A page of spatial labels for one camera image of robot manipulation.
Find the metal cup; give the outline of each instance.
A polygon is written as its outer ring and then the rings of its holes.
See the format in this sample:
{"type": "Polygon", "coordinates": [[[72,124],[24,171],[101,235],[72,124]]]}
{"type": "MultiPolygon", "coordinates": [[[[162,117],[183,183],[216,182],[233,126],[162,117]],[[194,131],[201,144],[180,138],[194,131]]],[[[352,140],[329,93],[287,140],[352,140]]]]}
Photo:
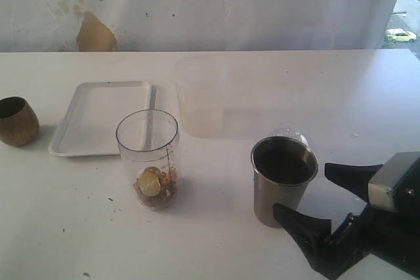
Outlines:
{"type": "Polygon", "coordinates": [[[280,224],[273,217],[273,205],[279,203],[296,209],[301,201],[308,183],[318,172],[318,161],[310,148],[302,142],[284,137],[273,136],[260,140],[251,151],[251,162],[254,168],[254,212],[257,218],[267,226],[279,228],[280,224]],[[295,162],[304,163],[307,172],[293,169],[279,170],[279,173],[268,174],[266,159],[271,157],[283,159],[286,156],[295,162]]]}

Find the translucent plastic container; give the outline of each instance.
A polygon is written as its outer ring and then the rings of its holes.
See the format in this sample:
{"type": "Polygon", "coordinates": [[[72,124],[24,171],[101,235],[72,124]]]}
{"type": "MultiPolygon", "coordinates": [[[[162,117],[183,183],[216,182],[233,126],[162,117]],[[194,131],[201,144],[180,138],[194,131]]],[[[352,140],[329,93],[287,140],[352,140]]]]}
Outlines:
{"type": "Polygon", "coordinates": [[[139,201],[152,210],[171,205],[178,193],[177,120],[165,111],[137,111],[122,120],[116,136],[124,169],[139,201]]]}
{"type": "Polygon", "coordinates": [[[182,128],[192,136],[214,136],[222,127],[226,71],[212,54],[190,53],[174,68],[182,128]]]}

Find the brown wooden bowl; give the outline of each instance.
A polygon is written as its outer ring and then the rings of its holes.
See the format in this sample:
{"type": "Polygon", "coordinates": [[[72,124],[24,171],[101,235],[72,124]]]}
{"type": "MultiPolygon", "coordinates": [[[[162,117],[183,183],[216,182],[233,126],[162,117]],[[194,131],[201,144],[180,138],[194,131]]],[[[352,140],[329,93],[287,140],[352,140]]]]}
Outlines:
{"type": "Polygon", "coordinates": [[[38,132],[38,118],[24,98],[12,96],[0,100],[0,141],[11,146],[23,146],[31,142],[38,132]]]}

